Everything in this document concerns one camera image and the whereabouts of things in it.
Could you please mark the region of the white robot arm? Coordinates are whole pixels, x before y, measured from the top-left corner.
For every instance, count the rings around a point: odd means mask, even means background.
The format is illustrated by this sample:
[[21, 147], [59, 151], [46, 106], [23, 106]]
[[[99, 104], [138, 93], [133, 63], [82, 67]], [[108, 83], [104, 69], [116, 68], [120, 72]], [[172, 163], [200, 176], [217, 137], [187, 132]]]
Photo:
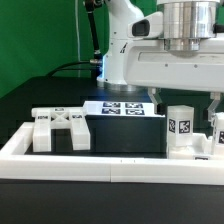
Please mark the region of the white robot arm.
[[222, 2], [157, 0], [157, 11], [145, 16], [130, 0], [105, 0], [109, 50], [99, 84], [127, 91], [146, 87], [157, 114], [161, 88], [208, 92], [211, 120], [224, 98], [224, 25], [217, 22]]

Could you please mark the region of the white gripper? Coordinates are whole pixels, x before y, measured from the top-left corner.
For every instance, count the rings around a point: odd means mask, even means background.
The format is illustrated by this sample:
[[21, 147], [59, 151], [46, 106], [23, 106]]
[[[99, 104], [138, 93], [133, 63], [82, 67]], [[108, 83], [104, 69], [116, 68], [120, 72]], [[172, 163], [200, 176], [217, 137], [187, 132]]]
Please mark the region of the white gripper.
[[158, 11], [128, 25], [124, 79], [148, 87], [154, 113], [164, 115], [158, 88], [206, 91], [209, 122], [224, 92], [224, 32], [214, 11]]

